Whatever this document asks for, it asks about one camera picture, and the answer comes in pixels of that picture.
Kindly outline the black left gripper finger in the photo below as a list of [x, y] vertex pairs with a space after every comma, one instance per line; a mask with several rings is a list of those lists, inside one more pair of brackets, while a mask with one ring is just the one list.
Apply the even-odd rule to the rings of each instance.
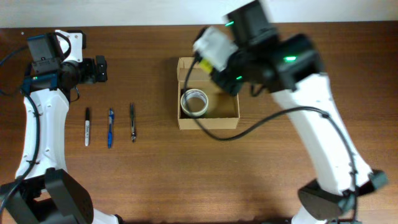
[[96, 56], [96, 66], [97, 70], [106, 70], [107, 69], [107, 62], [105, 56], [97, 55]]
[[106, 82], [108, 80], [107, 71], [98, 71], [96, 76], [97, 82]]

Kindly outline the black and white marker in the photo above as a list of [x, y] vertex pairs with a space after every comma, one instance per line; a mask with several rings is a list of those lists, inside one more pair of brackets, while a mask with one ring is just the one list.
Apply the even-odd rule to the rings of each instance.
[[85, 146], [90, 145], [90, 109], [85, 110]]

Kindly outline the white masking tape roll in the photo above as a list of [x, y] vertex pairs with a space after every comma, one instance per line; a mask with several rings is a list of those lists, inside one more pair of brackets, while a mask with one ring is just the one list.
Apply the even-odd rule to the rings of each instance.
[[207, 112], [209, 99], [204, 91], [189, 89], [181, 96], [180, 106], [186, 115], [199, 117]]

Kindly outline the yellow highlighter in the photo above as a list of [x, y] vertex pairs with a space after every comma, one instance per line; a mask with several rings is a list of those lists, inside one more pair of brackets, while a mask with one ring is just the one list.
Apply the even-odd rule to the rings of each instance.
[[206, 73], [211, 73], [213, 71], [212, 64], [209, 61], [205, 60], [205, 59], [201, 59], [200, 60], [199, 66]]

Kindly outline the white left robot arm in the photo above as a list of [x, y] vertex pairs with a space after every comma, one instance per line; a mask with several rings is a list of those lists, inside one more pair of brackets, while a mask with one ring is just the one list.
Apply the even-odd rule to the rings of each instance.
[[70, 91], [105, 65], [104, 57], [61, 61], [37, 58], [36, 76], [26, 76], [21, 92], [26, 112], [22, 159], [15, 181], [1, 186], [1, 210], [16, 223], [123, 223], [94, 208], [88, 191], [67, 171], [65, 122]]

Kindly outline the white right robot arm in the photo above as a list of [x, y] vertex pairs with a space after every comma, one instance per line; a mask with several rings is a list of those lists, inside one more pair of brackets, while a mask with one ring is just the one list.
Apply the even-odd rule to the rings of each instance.
[[227, 15], [233, 39], [221, 77], [260, 84], [300, 136], [316, 178], [298, 190], [302, 204], [291, 223], [336, 223], [356, 213], [360, 196], [388, 183], [356, 150], [336, 108], [322, 58], [305, 34], [281, 39], [259, 1]]

